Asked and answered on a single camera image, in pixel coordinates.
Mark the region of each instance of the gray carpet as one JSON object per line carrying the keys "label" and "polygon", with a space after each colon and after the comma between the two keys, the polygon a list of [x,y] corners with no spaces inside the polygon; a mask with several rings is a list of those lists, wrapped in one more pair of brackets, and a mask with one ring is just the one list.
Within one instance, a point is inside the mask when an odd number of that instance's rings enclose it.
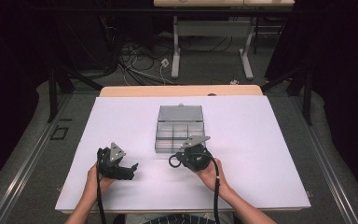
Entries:
{"label": "gray carpet", "polygon": [[[222,39],[221,37],[187,38],[183,39],[181,44],[184,49],[207,50],[215,47]],[[263,85],[265,83],[263,76],[276,41],[276,36],[261,36],[259,38],[257,54],[251,53],[249,55],[255,76],[252,81],[245,80],[243,75],[238,48],[242,48],[244,42],[238,38],[234,38],[229,48],[223,52],[183,50],[179,78],[176,80],[170,78],[170,67],[163,69],[162,74],[169,81],[183,85],[228,84],[233,79],[239,80],[240,84]],[[172,61],[170,51],[168,54],[161,54],[161,52],[166,51],[166,46],[172,45],[172,42],[161,40],[159,44],[156,47],[156,52],[148,52],[145,49],[137,50],[137,53],[147,52],[154,54],[154,56],[163,55],[155,60],[155,64],[151,68],[143,71],[157,77],[160,76],[159,62],[163,58]],[[219,48],[224,49],[228,44],[229,39],[226,39]],[[151,63],[150,58],[139,57],[134,66],[146,68]],[[137,85],[128,75],[124,79],[120,69],[110,76],[95,79],[95,81],[105,86]],[[59,128],[59,130],[51,137],[53,139],[60,138],[67,130],[66,136],[63,140],[47,141],[18,200],[13,204],[11,211],[9,209],[6,218],[7,223],[63,223],[67,218],[67,215],[54,210],[60,194],[57,188],[63,184],[67,176],[94,99],[99,94],[84,83],[77,80],[73,80],[73,82],[76,85],[76,92],[71,96],[68,105],[57,118],[56,125],[58,126],[53,128]],[[301,101],[301,97],[294,97],[295,100],[293,97],[287,97],[284,92],[286,87],[287,83],[280,84],[266,92],[266,95],[274,109],[305,189],[312,193],[312,197],[310,197],[312,208],[299,212],[268,212],[268,214],[278,223],[345,223],[314,155],[314,144],[307,131],[307,126],[304,125],[303,119],[298,115],[297,104],[294,102]],[[38,92],[41,98],[33,121],[0,174],[0,202],[4,199],[10,183],[36,146],[44,128],[47,126],[47,83],[43,84]],[[312,129],[318,135],[326,156],[345,187],[344,189],[358,217],[358,185],[331,143],[328,125],[324,117],[323,100],[313,94],[311,106]],[[109,215],[108,220],[113,220],[113,216]],[[98,214],[90,216],[89,223],[99,222]]]}

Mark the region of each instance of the table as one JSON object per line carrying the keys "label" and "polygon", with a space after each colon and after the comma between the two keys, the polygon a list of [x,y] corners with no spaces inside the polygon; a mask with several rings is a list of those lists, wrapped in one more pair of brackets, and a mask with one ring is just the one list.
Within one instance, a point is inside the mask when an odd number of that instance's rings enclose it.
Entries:
{"label": "table", "polygon": [[[210,93],[217,96],[205,96]],[[222,161],[227,180],[243,198],[266,210],[310,207],[269,101],[257,86],[179,86],[108,87],[101,91],[56,210],[72,212],[98,147],[109,147],[114,141],[127,153],[120,165],[139,162],[139,167],[132,181],[116,182],[103,196],[106,212],[212,211],[213,193],[185,167],[173,169],[168,164],[171,154],[155,153],[159,106],[178,103],[202,105],[205,132],[211,136],[207,148]],[[232,209],[220,200],[219,210]]]}
{"label": "table", "polygon": [[[154,0],[155,7],[291,7],[294,0]],[[249,64],[248,52],[255,26],[248,21],[179,21],[173,16],[173,59],[172,78],[179,77],[179,36],[245,36],[246,42],[240,49],[240,57],[246,79],[252,80],[253,73]]]}

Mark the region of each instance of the desk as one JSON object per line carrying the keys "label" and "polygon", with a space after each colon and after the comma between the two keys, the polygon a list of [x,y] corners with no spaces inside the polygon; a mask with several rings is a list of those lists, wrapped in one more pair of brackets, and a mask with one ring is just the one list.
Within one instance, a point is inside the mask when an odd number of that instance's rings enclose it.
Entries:
{"label": "desk", "polygon": [[[126,88],[104,88],[96,99],[57,210],[72,212],[98,148],[115,142],[127,153],[120,165],[139,162],[139,167],[132,181],[116,182],[103,196],[106,212],[212,211],[213,193],[185,167],[173,169],[168,164],[171,154],[155,153],[159,107],[179,103],[202,105],[205,132],[211,136],[207,147],[222,161],[228,182],[243,198],[268,210],[310,207],[269,101],[257,86],[236,86],[234,91],[231,86]],[[217,96],[204,96],[209,93]],[[220,200],[219,210],[232,209]]]}
{"label": "desk", "polygon": [[[291,7],[294,0],[154,0],[155,7]],[[245,36],[240,57],[246,79],[252,80],[248,52],[254,33],[252,19],[248,21],[179,21],[173,17],[172,78],[179,77],[179,35]]]}

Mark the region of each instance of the white paper sheet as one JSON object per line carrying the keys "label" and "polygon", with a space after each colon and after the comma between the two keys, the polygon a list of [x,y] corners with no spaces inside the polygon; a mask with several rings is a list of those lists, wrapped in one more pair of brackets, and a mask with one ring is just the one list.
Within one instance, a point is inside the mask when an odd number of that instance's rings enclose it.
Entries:
{"label": "white paper sheet", "polygon": [[[206,146],[224,167],[227,181],[258,208],[310,207],[280,127],[265,96],[99,97],[89,116],[56,209],[75,208],[98,148],[118,144],[121,166],[139,162],[133,180],[116,181],[103,196],[106,211],[212,210],[213,193],[170,155],[155,152],[161,105],[201,105]],[[220,209],[229,209],[223,200]]]}

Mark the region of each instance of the white desk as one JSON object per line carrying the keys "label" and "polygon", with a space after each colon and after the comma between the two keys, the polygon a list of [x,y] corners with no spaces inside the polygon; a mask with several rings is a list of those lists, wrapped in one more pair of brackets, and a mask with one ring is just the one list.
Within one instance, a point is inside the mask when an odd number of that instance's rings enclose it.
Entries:
{"label": "white desk", "polygon": [[[291,7],[294,0],[154,0],[155,7]],[[254,33],[252,19],[248,21],[179,21],[173,17],[172,78],[179,77],[180,35],[245,37],[240,57],[246,79],[254,78],[248,52]]]}
{"label": "white desk", "polygon": [[[174,90],[183,95],[192,88],[197,87]],[[310,207],[267,97],[220,95],[98,97],[56,209],[73,211],[98,148],[115,142],[127,153],[120,165],[130,167],[139,162],[139,166],[133,180],[115,182],[103,196],[106,212],[212,211],[213,193],[187,168],[172,168],[168,164],[171,154],[155,153],[159,107],[181,103],[202,106],[205,132],[211,136],[207,148],[222,161],[227,181],[241,197],[261,209]],[[222,200],[219,209],[231,210]]]}

